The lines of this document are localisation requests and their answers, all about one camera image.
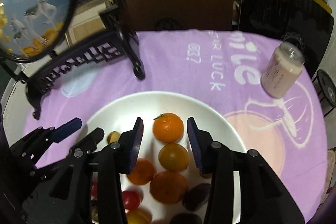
white plate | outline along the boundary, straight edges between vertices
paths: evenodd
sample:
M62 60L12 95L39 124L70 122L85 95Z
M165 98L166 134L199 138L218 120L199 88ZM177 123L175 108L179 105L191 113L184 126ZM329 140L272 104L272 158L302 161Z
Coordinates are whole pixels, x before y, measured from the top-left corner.
M84 128L80 138L83 138L84 135L97 127L102 128L105 132L105 137L98 144L97 151L99 151L108 144L106 137L111 131L129 131L133 128L137 117L141 117L143 119L144 131L138 157L149 159L155 165L157 172L161 172L164 171L164 168L159 163L158 154L164 144L153 136L152 125L154 118L159 116L160 113L166 112L177 114L184 123L184 134L177 143L184 146L190 155L190 164L187 170L181 173L187 178L189 189L199 183L211 182L211 179L200 177L199 171L195 166L186 132L186 122L189 117L193 116L198 128L208 131L214 140L225 144L231 150L246 152L246 148L236 130L217 111L194 98L182 94L160 91L135 93L111 102L88 120L87 127ZM166 206L153 199L149 192L149 183L144 186L135 186L123 174L120 175L120 181L122 190L137 187L143 192L144 199L140 207L152 213L153 221L164 219L164 223L168 223L174 215L187 212L181 202L176 205ZM233 223L237 223L240 221L240 184L238 172L234 172L234 183ZM195 212L202 220L205 216L206 206L207 204Z

glass jar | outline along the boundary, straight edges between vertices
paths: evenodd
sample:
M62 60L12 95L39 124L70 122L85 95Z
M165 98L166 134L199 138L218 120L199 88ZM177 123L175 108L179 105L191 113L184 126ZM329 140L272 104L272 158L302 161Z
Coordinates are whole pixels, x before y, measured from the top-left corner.
M261 85L273 98L282 98L300 76L305 58L293 44L282 42L277 47L266 71L261 76Z

table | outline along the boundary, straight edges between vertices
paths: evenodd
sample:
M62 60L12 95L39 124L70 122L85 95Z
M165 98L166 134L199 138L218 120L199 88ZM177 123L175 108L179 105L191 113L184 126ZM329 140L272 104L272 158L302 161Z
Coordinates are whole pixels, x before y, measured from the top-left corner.
M43 100L39 121L30 111L25 133L38 126L59 127L74 117L85 124L104 105L135 92L188 95L221 113L246 148L263 155L308 221L324 188L327 140L319 100L306 70L283 99L275 100L261 87L260 77L279 41L241 32L198 30L139 32L138 36L144 81L135 78L126 59L75 68ZM52 144L38 166L64 158L78 134Z

